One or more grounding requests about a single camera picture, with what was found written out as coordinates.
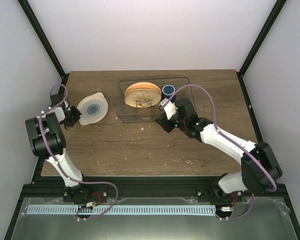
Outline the translucent white bowl with spout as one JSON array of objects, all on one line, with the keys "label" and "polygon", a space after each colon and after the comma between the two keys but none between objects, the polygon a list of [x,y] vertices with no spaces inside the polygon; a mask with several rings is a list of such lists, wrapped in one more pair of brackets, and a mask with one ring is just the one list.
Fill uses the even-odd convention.
[{"label": "translucent white bowl with spout", "polygon": [[79,123],[82,126],[100,122],[108,113],[109,105],[101,92],[89,95],[77,105],[80,111]]}]

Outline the dark blue ceramic mug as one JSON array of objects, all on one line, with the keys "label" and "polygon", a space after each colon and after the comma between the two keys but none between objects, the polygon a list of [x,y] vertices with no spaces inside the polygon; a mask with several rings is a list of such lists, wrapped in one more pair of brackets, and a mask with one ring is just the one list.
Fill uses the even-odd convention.
[{"label": "dark blue ceramic mug", "polygon": [[172,103],[176,101],[177,95],[175,94],[176,88],[173,85],[164,85],[161,89],[162,99],[169,99],[171,96],[173,98],[170,100]]}]

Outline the wooden bird painted plate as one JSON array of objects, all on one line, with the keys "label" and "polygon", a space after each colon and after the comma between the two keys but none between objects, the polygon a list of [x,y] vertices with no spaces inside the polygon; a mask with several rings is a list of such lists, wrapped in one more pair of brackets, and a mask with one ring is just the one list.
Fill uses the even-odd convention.
[{"label": "wooden bird painted plate", "polygon": [[130,92],[124,98],[126,105],[133,108],[150,108],[157,105],[162,99],[162,94],[153,90],[138,89]]}]

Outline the black wire dish rack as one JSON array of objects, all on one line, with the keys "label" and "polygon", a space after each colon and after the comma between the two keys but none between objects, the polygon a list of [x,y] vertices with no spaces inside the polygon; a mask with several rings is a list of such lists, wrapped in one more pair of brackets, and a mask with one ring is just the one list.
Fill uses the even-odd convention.
[{"label": "black wire dish rack", "polygon": [[161,116],[160,102],[188,98],[193,104],[193,92],[188,77],[159,77],[121,80],[118,82],[117,116],[124,123],[151,122]]}]

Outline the orange plastic plate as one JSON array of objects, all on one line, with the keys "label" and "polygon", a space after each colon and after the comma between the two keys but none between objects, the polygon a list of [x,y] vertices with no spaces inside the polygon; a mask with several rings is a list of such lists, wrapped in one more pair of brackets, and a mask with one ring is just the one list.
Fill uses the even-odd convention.
[{"label": "orange plastic plate", "polygon": [[130,92],[132,91],[135,91],[135,90],[143,90],[143,89],[146,89],[146,90],[151,90],[151,91],[155,91],[157,93],[159,93],[160,95],[162,94],[162,91],[161,89],[154,83],[151,83],[151,82],[145,82],[145,81],[142,81],[142,82],[137,82],[137,83],[134,83],[132,85],[130,85],[124,92],[124,96],[126,97]]}]

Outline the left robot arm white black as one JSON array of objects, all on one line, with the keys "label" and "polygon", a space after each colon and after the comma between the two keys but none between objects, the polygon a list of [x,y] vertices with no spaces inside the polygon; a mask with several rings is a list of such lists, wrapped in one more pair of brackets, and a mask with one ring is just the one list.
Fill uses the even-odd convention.
[{"label": "left robot arm white black", "polygon": [[60,93],[51,94],[50,101],[46,111],[25,121],[31,151],[57,170],[66,188],[76,187],[74,195],[79,201],[87,202],[92,196],[92,189],[80,184],[83,174],[66,152],[66,139],[61,128],[62,125],[65,129],[72,128],[79,121],[81,112],[70,106]]}]

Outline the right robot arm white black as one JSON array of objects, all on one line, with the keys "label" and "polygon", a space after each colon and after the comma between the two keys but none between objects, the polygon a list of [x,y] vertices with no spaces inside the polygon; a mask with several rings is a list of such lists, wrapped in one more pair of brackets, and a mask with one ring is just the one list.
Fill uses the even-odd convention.
[{"label": "right robot arm white black", "polygon": [[159,109],[162,114],[156,122],[167,133],[178,128],[189,138],[219,149],[240,164],[239,172],[226,173],[215,183],[212,188],[215,200],[222,202],[238,191],[250,191],[257,195],[276,191],[276,181],[283,172],[268,143],[241,139],[218,128],[213,121],[198,117],[187,98],[174,103],[165,98],[160,102]]}]

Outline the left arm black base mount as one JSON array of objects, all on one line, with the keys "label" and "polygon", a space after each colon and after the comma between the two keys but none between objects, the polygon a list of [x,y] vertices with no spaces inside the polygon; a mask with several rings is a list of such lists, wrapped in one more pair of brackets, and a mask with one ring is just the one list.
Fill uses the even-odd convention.
[{"label": "left arm black base mount", "polygon": [[102,203],[107,199],[108,188],[96,184],[80,184],[67,187],[64,192],[63,201],[66,203],[86,204],[88,202]]}]

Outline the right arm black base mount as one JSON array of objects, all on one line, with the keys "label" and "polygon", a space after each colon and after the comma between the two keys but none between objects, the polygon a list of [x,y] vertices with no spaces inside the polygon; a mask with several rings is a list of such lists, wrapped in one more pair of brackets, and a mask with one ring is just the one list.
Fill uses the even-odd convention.
[{"label": "right arm black base mount", "polygon": [[232,203],[241,202],[242,198],[234,193],[223,193],[218,187],[213,188],[211,186],[200,185],[196,188],[196,194],[198,199],[203,202],[212,203]]}]

